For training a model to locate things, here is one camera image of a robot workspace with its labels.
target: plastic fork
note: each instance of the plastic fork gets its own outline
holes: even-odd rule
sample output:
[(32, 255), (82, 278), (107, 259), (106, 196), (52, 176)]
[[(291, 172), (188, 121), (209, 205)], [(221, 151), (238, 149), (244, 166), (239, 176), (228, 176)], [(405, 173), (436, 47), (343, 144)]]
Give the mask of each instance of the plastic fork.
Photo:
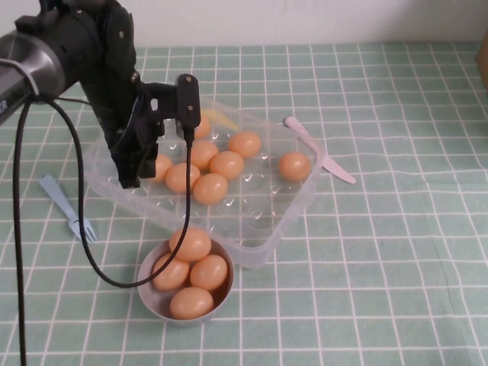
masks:
[[(51, 175), (43, 175), (39, 179), (40, 186), (46, 191), (46, 193), (51, 197), (51, 199), (56, 202), (58, 207), (63, 211), (68, 219), (68, 226), (76, 235), (79, 240), (82, 240), (82, 234), (79, 229), (79, 216), (73, 210), (68, 202), (68, 199), (64, 195), (61, 187), (57, 184)], [(92, 225), (83, 217), (83, 223), (85, 228), (86, 241), (88, 243), (96, 242), (97, 236), (92, 228)]]

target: bowl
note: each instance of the bowl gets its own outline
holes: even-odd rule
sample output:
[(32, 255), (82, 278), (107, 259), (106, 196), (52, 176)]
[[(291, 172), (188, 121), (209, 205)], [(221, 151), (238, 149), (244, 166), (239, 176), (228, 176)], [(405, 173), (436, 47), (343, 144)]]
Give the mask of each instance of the bowl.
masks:
[[(227, 277), (224, 283), (215, 291), (210, 292), (213, 297), (214, 304), (213, 310), (211, 312), (199, 318), (190, 320), (179, 320), (172, 318), (171, 313), (169, 312), (169, 304), (171, 303), (173, 296), (175, 296), (178, 291), (180, 291), (184, 287), (190, 286), (189, 279), (187, 279), (187, 281), (183, 285), (177, 287), (172, 291), (156, 290), (151, 281), (138, 287), (139, 296), (144, 305), (149, 311), (151, 311), (151, 313), (162, 319), (164, 323), (168, 323), (171, 326), (177, 327), (199, 326), (214, 318), (215, 315), (223, 308), (227, 298), (230, 295), (230, 290), (233, 286), (234, 264), (224, 247), (222, 247), (218, 242), (215, 242), (213, 240), (211, 240), (211, 244), (212, 245), (209, 254), (221, 256), (226, 261), (228, 268)], [(148, 278), (153, 272), (152, 269), (156, 261), (168, 252), (170, 252), (169, 240), (166, 240), (162, 244), (155, 247), (147, 255), (147, 257), (144, 258), (144, 261), (140, 266), (139, 273), (137, 275), (137, 280), (141, 281), (144, 278)]]

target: egg carton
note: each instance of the egg carton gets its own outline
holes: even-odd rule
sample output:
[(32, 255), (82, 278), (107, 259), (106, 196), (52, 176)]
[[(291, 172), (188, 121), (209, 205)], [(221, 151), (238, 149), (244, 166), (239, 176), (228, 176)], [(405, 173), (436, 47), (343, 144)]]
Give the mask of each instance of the egg carton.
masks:
[[(245, 130), (257, 133), (262, 144), (256, 156), (245, 159), (242, 174), (228, 182), (227, 194), (219, 204), (203, 205), (192, 197), (190, 225), (206, 230), (234, 263), (260, 267), (312, 202), (325, 154), (323, 144), (282, 123), (208, 98), (201, 98), (201, 114), (209, 117), (211, 124), (210, 134), (202, 140), (211, 140), (219, 151), (228, 149), (233, 134)], [(185, 162), (186, 145), (174, 123), (166, 121), (165, 136), (158, 144), (159, 153), (167, 155), (173, 164)], [(291, 151), (310, 160), (312, 168), (305, 181), (290, 182), (280, 175), (279, 159)], [(123, 189), (103, 136), (84, 152), (83, 159), (85, 180), (95, 193), (172, 232), (183, 226), (185, 193), (175, 194), (164, 183), (149, 179), (142, 180), (140, 188)]]

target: brown egg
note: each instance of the brown egg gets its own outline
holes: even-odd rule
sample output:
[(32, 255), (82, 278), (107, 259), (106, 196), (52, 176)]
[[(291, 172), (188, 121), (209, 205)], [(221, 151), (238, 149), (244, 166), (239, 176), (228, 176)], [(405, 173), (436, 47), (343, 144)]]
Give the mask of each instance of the brown egg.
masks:
[[(169, 248), (175, 251), (176, 245), (180, 240), (183, 229), (179, 229), (169, 238)], [(210, 237), (199, 227), (188, 227), (183, 243), (181, 244), (176, 258), (184, 262), (196, 262), (208, 255), (212, 247)]]
[(257, 155), (259, 149), (261, 149), (261, 139), (257, 133), (242, 131), (229, 139), (229, 150), (238, 153), (244, 159)]
[(278, 169), (288, 181), (302, 181), (311, 170), (310, 160), (301, 152), (287, 152), (280, 158)]
[[(195, 182), (200, 178), (200, 170), (190, 164), (190, 187), (193, 189)], [(165, 177), (166, 185), (175, 193), (186, 192), (186, 162), (172, 166)]]
[(191, 164), (200, 170), (206, 170), (218, 153), (219, 149), (211, 141), (195, 141), (191, 148)]
[(163, 154), (158, 154), (156, 157), (156, 175), (151, 178), (151, 181), (164, 181), (166, 173), (173, 166), (171, 159)]
[(237, 152), (222, 151), (210, 161), (210, 172), (223, 175), (228, 181), (242, 173), (244, 159)]
[(186, 287), (180, 290), (169, 304), (171, 315), (178, 320), (197, 319), (213, 309), (212, 295), (199, 287)]
[(201, 116), (200, 125), (195, 129), (195, 139), (202, 139), (210, 133), (210, 120)]
[(217, 204), (227, 193), (227, 181), (223, 175), (209, 173), (195, 183), (193, 195), (201, 204)]
[(191, 286), (213, 291), (226, 280), (226, 261), (219, 255), (210, 254), (194, 264), (190, 273)]
[[(158, 259), (154, 264), (152, 273), (158, 271), (162, 265), (166, 263), (171, 253), (164, 254), (163, 257)], [(190, 272), (190, 263), (183, 262), (178, 258), (173, 258), (168, 267), (166, 267), (154, 280), (152, 284), (160, 291), (174, 290), (178, 286), (181, 286), (188, 277)]]

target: green checkered tablecloth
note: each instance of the green checkered tablecloth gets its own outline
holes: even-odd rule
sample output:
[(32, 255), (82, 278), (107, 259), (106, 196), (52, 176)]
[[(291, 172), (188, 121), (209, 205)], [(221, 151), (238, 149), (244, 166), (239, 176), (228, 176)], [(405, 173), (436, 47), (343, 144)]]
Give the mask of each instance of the green checkered tablecloth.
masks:
[[(488, 97), (477, 43), (139, 50), (143, 80), (191, 72), (202, 95), (281, 123), (294, 115), (357, 179), (323, 171), (270, 262), (236, 266), (210, 323), (173, 329), (137, 292), (100, 280), (37, 179), (76, 204), (69, 131), (36, 106), (22, 152), (30, 366), (479, 366), (488, 363)], [(66, 95), (83, 97), (77, 85)], [(84, 147), (90, 108), (63, 103)], [(18, 364), (11, 174), (16, 119), (0, 128), (0, 366)], [(92, 191), (93, 250), (133, 281), (169, 233)]]

